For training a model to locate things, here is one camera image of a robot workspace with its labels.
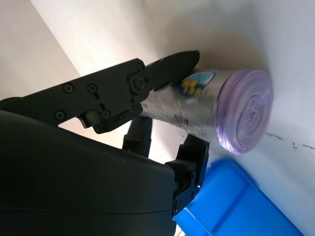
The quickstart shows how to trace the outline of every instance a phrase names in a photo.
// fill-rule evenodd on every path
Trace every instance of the screw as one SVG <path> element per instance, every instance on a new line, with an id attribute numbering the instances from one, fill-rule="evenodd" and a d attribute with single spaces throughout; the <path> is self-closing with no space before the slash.
<path id="1" fill-rule="evenodd" d="M 110 118 L 110 112 L 109 112 L 108 110 L 102 111 L 102 117 L 103 117 L 104 119 Z"/>
<path id="2" fill-rule="evenodd" d="M 74 92 L 74 86 L 71 85 L 71 84 L 65 84 L 63 86 L 63 90 L 66 92 L 66 93 L 73 93 Z"/>
<path id="3" fill-rule="evenodd" d="M 65 113 L 63 111 L 56 111 L 55 117 L 56 117 L 56 119 L 64 119 Z"/>
<path id="4" fill-rule="evenodd" d="M 94 84 L 88 85 L 88 91 L 90 93 L 96 93 L 97 92 L 97 87 Z"/>
<path id="5" fill-rule="evenodd" d="M 142 71 L 143 70 L 143 66 L 141 64 L 137 64 L 137 70 L 138 71 Z"/>
<path id="6" fill-rule="evenodd" d="M 134 85 L 135 85 L 136 89 L 138 89 L 138 90 L 143 89 L 143 88 L 144 88 L 144 85 L 145 85 L 144 79 L 141 78 L 141 77 L 136 78 L 136 79 L 134 80 Z"/>

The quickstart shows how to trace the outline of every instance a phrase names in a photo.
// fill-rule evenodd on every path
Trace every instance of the roll of garbage bags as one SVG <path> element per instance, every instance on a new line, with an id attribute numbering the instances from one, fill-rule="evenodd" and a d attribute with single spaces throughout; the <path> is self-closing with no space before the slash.
<path id="1" fill-rule="evenodd" d="M 240 155 L 264 135 L 272 109 L 270 76 L 262 70 L 195 70 L 178 85 L 152 91 L 143 115 L 159 119 Z"/>

